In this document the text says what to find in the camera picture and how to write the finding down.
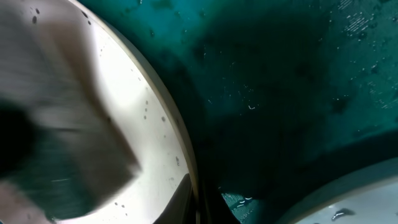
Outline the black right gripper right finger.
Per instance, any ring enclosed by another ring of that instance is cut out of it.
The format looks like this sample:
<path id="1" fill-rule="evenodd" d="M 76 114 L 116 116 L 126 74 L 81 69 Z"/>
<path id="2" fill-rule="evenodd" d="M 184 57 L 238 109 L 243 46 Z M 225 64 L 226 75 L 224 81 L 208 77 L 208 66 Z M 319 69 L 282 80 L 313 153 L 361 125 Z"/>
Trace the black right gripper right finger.
<path id="1" fill-rule="evenodd" d="M 201 222 L 206 224 L 239 224 L 218 189 L 207 183 L 202 184 L 203 202 Z"/>

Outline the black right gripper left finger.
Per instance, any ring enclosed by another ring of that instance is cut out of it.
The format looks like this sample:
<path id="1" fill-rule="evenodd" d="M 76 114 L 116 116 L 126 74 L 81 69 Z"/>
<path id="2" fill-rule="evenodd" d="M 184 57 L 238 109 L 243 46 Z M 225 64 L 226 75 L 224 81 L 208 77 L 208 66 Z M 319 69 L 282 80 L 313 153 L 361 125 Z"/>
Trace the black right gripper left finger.
<path id="1" fill-rule="evenodd" d="M 154 224 L 199 223 L 198 198 L 190 174 L 185 174 L 172 198 Z"/>

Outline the white plate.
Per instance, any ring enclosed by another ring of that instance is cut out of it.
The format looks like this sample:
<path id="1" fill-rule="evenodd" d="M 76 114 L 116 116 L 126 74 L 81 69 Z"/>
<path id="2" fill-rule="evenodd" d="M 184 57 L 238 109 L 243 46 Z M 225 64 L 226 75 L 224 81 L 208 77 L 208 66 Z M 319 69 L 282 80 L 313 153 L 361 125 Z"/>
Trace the white plate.
<path id="1" fill-rule="evenodd" d="M 162 81 L 142 54 L 115 28 L 77 1 L 2 1 L 1 17 L 24 22 L 67 22 L 89 41 L 96 93 L 139 165 L 135 178 L 95 211 L 48 220 L 44 212 L 1 180 L 2 223 L 154 223 L 185 174 L 197 185 L 186 129 Z"/>

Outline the dark green sponge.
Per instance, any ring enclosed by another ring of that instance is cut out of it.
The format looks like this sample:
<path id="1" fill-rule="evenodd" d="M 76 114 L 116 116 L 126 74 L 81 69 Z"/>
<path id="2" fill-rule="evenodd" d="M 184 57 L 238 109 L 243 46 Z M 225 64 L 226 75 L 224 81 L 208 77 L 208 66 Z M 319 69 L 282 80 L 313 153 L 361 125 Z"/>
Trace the dark green sponge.
<path id="1" fill-rule="evenodd" d="M 95 211 L 139 170 L 88 46 L 79 26 L 1 17 L 1 180 L 51 221 Z"/>

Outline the blue plastic tray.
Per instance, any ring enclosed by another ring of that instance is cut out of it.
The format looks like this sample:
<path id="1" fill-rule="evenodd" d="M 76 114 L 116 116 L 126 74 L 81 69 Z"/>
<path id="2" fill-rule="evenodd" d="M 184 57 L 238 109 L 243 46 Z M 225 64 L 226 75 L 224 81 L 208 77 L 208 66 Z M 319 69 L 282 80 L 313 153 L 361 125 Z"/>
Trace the blue plastic tray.
<path id="1" fill-rule="evenodd" d="M 274 223 L 305 196 L 397 156 L 397 2 L 85 1 L 148 59 L 199 175 Z"/>

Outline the light blue plate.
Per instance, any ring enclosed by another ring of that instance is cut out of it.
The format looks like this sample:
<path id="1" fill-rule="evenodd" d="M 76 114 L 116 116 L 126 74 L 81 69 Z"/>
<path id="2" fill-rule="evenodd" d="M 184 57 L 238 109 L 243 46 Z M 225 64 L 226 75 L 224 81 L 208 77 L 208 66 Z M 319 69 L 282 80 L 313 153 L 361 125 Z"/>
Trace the light blue plate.
<path id="1" fill-rule="evenodd" d="M 296 203 L 277 222 L 397 224 L 397 158 L 324 185 Z"/>

